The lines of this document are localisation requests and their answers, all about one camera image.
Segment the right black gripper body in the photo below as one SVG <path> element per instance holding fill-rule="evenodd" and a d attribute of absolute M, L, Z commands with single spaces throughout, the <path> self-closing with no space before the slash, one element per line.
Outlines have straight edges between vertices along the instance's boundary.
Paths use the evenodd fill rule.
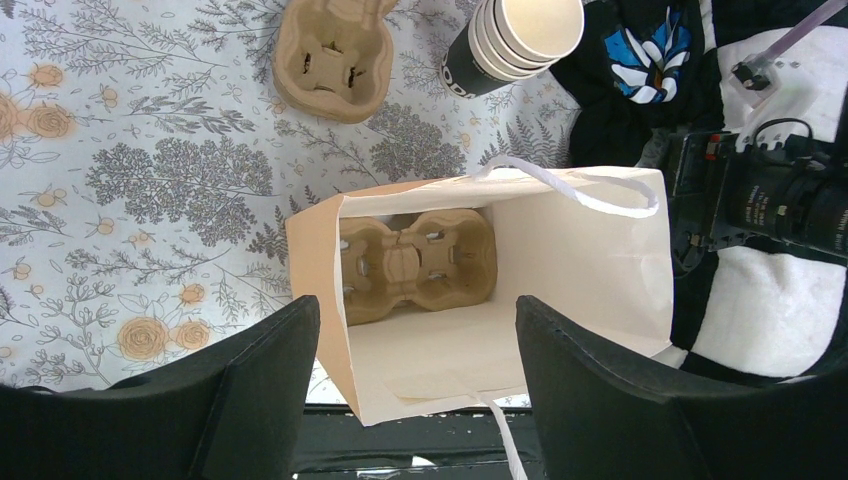
<path fill-rule="evenodd" d="M 789 147 L 736 149 L 730 132 L 677 133 L 662 161 L 676 265 L 752 237 L 844 258 L 847 163 L 792 138 Z"/>

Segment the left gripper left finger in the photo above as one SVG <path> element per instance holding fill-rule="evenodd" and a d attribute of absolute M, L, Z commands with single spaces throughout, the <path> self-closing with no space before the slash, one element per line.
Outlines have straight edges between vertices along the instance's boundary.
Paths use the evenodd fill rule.
<path fill-rule="evenodd" d="M 288 479 L 320 330 L 303 296 L 103 389 L 1 389 L 5 479 Z"/>

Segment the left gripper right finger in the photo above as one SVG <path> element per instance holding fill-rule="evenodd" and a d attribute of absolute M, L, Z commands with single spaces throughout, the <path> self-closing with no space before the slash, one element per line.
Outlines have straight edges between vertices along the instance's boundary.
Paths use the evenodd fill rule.
<path fill-rule="evenodd" d="M 551 479 L 843 479 L 847 370 L 752 387 L 672 368 L 516 303 Z"/>

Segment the cardboard cup carrier tray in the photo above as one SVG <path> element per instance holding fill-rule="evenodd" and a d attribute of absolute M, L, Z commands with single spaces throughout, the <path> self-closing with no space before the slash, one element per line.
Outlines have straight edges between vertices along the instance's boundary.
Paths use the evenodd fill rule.
<path fill-rule="evenodd" d="M 432 312 L 475 306 L 494 291 L 495 232 L 473 209 L 424 212 L 400 230 L 374 217 L 342 218 L 339 234 L 349 326 L 380 321 L 402 303 Z"/>

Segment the brown paper takeout bag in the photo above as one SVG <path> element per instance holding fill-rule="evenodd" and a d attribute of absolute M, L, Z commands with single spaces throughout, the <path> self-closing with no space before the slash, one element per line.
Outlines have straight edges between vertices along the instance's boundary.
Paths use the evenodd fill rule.
<path fill-rule="evenodd" d="M 525 393 L 522 296 L 645 357 L 670 343 L 656 169 L 500 156 L 473 175 L 335 195 L 286 235 L 292 291 L 320 304 L 318 360 L 366 427 Z"/>

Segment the black white checkered pillow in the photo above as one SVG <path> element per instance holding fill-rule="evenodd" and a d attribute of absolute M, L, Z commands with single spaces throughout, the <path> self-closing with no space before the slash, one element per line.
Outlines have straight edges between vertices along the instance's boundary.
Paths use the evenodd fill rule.
<path fill-rule="evenodd" d="M 691 122 L 740 130 L 749 105 L 731 66 L 763 50 L 816 8 L 813 1 L 704 1 L 708 60 Z M 675 282 L 668 366 L 740 384 L 822 375 L 847 363 L 847 264 L 762 237 L 709 253 Z"/>

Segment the black cloth blue print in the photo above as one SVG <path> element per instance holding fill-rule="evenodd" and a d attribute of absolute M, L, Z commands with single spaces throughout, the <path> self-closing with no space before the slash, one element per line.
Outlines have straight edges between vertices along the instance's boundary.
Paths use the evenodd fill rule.
<path fill-rule="evenodd" d="M 584 19 L 579 45 L 550 69 L 580 107 L 572 166 L 634 166 L 658 129 L 722 128 L 699 2 L 592 1 Z"/>

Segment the floral patterned table mat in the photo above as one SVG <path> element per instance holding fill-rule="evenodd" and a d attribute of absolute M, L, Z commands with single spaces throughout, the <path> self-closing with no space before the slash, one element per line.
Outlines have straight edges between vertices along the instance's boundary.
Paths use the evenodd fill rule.
<path fill-rule="evenodd" d="M 388 15 L 369 120 L 276 92 L 281 1 L 1 5 L 1 380 L 105 388 L 291 299 L 285 221 L 335 194 L 453 177 L 501 153 L 566 160 L 574 100 L 549 75 L 450 96 L 471 1 Z"/>

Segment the stack of paper cups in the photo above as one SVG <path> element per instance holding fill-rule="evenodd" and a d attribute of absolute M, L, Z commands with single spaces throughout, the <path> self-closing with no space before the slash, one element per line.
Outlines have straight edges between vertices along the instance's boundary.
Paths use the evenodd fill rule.
<path fill-rule="evenodd" d="M 473 99 L 533 78 L 577 48 L 584 25 L 580 1 L 481 1 L 443 55 L 439 79 Z"/>

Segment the stacked cardboard cup carriers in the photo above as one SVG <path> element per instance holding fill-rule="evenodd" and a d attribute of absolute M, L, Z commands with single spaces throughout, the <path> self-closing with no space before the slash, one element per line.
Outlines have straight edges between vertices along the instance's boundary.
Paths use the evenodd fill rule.
<path fill-rule="evenodd" d="M 274 86 L 290 106 L 345 124 L 384 101 L 394 48 L 385 17 L 395 0 L 290 1 L 271 59 Z"/>

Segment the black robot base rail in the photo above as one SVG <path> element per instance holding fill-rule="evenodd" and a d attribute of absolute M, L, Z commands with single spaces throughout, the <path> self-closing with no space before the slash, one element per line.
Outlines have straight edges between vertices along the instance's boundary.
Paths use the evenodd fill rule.
<path fill-rule="evenodd" d="M 309 404 L 294 479 L 510 479 L 493 413 L 472 407 L 364 427 L 346 406 Z"/>

